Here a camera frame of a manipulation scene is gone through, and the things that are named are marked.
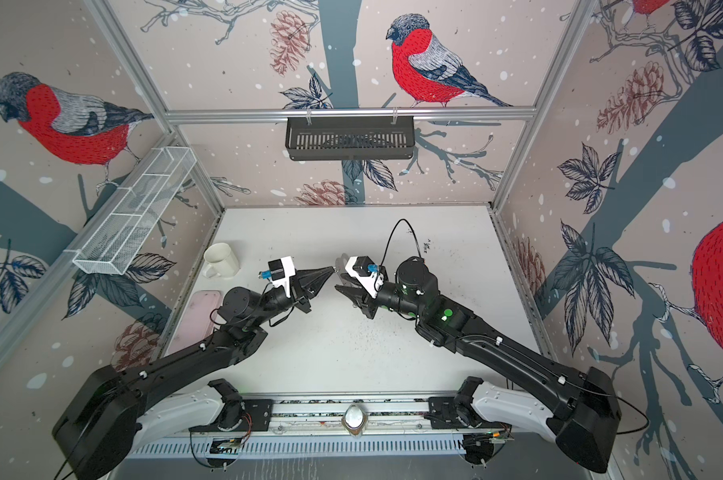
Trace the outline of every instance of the black basket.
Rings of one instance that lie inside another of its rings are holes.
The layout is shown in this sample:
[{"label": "black basket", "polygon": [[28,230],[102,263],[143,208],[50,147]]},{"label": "black basket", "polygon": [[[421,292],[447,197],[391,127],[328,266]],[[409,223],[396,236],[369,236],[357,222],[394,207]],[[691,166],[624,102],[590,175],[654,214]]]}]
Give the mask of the black basket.
[{"label": "black basket", "polygon": [[412,117],[332,117],[287,120],[293,160],[408,160],[414,155]]}]

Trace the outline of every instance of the bird head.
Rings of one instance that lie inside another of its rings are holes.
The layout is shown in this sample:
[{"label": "bird head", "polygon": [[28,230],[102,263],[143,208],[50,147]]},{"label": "bird head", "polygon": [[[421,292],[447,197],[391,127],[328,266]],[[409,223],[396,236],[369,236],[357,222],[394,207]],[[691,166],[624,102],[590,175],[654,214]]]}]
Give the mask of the bird head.
[{"label": "bird head", "polygon": [[398,47],[405,42],[407,36],[420,28],[428,29],[431,25],[421,14],[408,13],[394,20],[386,34],[386,40],[392,40]]},{"label": "bird head", "polygon": [[2,120],[9,121],[16,118],[20,121],[30,121],[25,97],[28,91],[37,85],[41,85],[38,78],[23,72],[12,72],[0,78]]}]

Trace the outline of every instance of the bird patterned wallpaper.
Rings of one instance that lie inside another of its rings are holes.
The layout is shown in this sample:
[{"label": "bird patterned wallpaper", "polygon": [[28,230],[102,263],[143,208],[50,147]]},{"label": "bird patterned wallpaper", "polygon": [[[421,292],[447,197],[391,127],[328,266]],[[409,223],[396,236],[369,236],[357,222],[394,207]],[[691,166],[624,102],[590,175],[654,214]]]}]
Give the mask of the bird patterned wallpaper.
[{"label": "bird patterned wallpaper", "polygon": [[626,480],[723,478],[723,1],[602,0],[501,218],[559,360],[649,416]]},{"label": "bird patterned wallpaper", "polygon": [[[79,0],[0,2],[0,336],[161,132]],[[52,478],[88,375],[149,361],[215,216],[192,180],[126,274],[71,274],[0,367],[0,478]]]},{"label": "bird patterned wallpaper", "polygon": [[[111,2],[173,110],[531,105],[573,4]],[[285,124],[182,130],[225,205],[304,206],[489,202],[522,127],[423,121],[411,161],[318,163],[284,155]]]}]

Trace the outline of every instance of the white table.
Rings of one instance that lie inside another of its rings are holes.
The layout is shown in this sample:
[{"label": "white table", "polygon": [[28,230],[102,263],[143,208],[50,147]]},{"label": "white table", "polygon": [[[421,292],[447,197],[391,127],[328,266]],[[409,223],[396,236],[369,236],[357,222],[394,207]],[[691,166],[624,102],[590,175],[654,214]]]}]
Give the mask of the white table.
[{"label": "white table", "polygon": [[[415,229],[429,269],[445,296],[472,309],[505,336],[539,352],[513,284],[500,242],[484,206],[386,206],[338,208],[236,208],[227,210],[215,242],[226,242],[239,257],[232,280],[201,276],[194,291],[234,286],[260,292],[269,260],[291,255],[296,269],[334,266],[341,254],[380,261],[391,228],[407,218]],[[402,223],[385,265],[391,278],[398,264],[417,252]],[[503,377],[479,362],[431,346],[409,322],[379,310],[367,319],[338,293],[332,276],[311,300],[312,312],[295,311],[269,328],[260,349],[238,365],[187,386],[196,389],[224,378],[244,394],[389,393],[457,390],[466,376],[498,385]]]}]

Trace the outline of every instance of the gray floor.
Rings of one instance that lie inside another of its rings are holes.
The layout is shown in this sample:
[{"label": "gray floor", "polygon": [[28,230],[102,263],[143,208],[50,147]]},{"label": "gray floor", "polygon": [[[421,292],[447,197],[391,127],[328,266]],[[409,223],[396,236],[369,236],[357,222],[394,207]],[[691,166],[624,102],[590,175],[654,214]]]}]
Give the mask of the gray floor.
[{"label": "gray floor", "polygon": [[239,460],[226,472],[210,471],[193,459],[126,460],[113,480],[484,480],[534,478],[590,480],[584,468],[572,462],[552,443],[531,433],[514,435],[486,468],[473,467],[461,456],[379,456],[304,458],[294,460]]}]

